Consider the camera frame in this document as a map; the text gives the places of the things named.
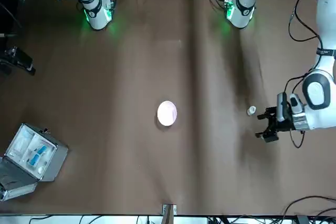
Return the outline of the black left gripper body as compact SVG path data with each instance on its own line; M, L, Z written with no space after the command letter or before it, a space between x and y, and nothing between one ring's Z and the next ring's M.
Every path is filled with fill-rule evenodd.
M273 108L273 127L275 132L288 132L293 130L293 119L292 119L292 110L290 107L285 109L285 120L279 122L277 119L277 115L279 114L278 108L274 106Z

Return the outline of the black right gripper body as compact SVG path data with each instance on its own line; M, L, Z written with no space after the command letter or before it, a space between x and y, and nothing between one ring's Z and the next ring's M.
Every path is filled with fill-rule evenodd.
M35 75L33 59L17 46L5 50L5 62L10 66L25 70L32 76Z

